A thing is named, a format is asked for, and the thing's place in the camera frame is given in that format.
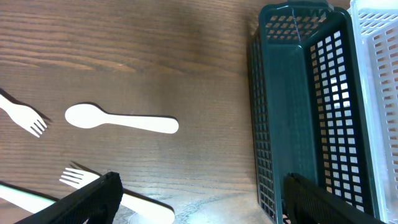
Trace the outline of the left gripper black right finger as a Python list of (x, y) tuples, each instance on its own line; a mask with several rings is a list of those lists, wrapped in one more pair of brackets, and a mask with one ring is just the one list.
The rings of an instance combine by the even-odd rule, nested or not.
[(299, 174), (285, 177), (284, 195), (293, 224), (383, 224)]

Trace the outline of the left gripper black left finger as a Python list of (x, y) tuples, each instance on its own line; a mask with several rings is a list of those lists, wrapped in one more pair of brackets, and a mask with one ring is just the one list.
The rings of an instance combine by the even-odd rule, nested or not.
[(119, 174), (108, 172), (16, 224), (112, 224), (122, 196)]

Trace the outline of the clear perforated plastic basket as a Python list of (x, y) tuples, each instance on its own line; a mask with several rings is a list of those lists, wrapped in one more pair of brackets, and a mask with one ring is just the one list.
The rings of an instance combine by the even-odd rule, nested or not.
[(352, 0), (379, 217), (397, 223), (397, 0)]

